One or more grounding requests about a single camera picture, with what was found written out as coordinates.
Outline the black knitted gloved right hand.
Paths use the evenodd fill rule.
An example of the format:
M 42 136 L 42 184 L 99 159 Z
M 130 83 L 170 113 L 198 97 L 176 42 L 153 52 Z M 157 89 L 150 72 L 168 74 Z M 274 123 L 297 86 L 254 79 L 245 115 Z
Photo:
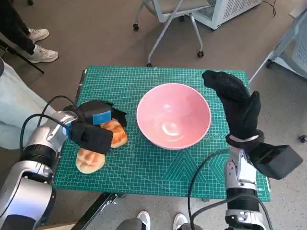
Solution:
M 202 74 L 204 86 L 213 89 L 223 104 L 230 135 L 248 139 L 258 134 L 261 103 L 258 91 L 249 93 L 236 76 L 207 70 Z

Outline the black left hand blue tape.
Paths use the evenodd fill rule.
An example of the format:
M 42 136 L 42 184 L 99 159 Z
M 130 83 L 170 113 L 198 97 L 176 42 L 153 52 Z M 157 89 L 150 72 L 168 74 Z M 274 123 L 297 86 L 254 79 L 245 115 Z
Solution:
M 79 105 L 78 109 L 83 113 L 86 121 L 92 125 L 98 125 L 116 119 L 122 127 L 126 127 L 126 113 L 114 108 L 113 105 L 109 101 L 91 100 Z

